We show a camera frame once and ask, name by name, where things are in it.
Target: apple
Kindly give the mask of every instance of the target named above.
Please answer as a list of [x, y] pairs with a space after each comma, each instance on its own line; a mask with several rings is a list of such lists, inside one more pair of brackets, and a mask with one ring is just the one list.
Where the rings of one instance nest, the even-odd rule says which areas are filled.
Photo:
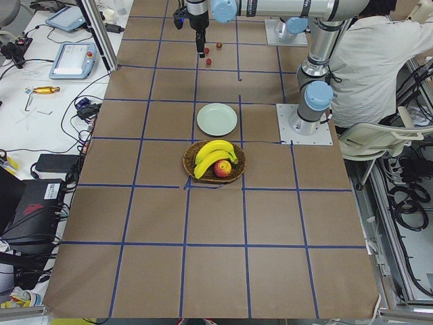
[[231, 164], [227, 160], [218, 160], [214, 163], [214, 173], [216, 176], [224, 178], [231, 173]]

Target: screwdriver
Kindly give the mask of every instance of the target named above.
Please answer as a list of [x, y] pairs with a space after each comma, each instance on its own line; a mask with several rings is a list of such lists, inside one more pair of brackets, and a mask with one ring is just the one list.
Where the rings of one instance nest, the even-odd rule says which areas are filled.
[[60, 91], [60, 87], [52, 87], [52, 86], [46, 86], [46, 87], [37, 87], [33, 89], [33, 93], [57, 93]]

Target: brown basket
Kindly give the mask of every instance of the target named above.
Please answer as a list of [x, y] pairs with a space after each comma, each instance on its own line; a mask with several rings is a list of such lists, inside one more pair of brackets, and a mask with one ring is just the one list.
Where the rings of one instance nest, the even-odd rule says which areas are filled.
[[232, 169], [229, 176], [225, 178], [220, 178], [216, 176], [212, 166], [210, 166], [208, 170], [204, 173], [202, 178], [197, 179], [194, 177], [194, 169], [196, 167], [196, 154], [205, 144], [207, 144], [210, 141], [211, 140], [196, 142], [195, 144], [193, 144], [187, 149], [187, 151], [183, 155], [183, 167], [185, 168], [187, 173], [190, 174], [194, 180], [200, 183], [213, 183], [213, 184], [231, 183], [235, 179], [241, 177], [241, 175], [244, 173], [246, 168], [246, 158], [245, 158], [244, 151], [235, 144], [233, 144], [233, 147], [235, 149], [235, 154], [237, 156], [238, 163], [236, 165], [231, 164]]

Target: white plate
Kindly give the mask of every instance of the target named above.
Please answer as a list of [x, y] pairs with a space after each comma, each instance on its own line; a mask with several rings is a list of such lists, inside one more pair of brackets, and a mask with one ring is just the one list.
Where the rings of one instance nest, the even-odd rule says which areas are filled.
[[230, 106], [213, 103], [206, 105], [198, 112], [197, 124], [203, 132], [220, 137], [235, 129], [237, 115]]

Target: white mounting plate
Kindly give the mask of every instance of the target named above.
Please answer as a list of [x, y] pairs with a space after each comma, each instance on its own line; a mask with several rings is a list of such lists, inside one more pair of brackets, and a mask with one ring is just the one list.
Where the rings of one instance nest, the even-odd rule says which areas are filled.
[[294, 46], [294, 47], [306, 47], [308, 45], [306, 41], [305, 33], [302, 32], [291, 37], [281, 38], [275, 34], [275, 27], [278, 25], [278, 19], [266, 19], [265, 29], [268, 45], [278, 46]]
[[[332, 146], [331, 132], [328, 123], [320, 124], [312, 135], [301, 135], [289, 126], [289, 117], [298, 109], [298, 104], [277, 104], [279, 138], [286, 144], [306, 144], [312, 146]], [[326, 120], [323, 114], [321, 121]]]

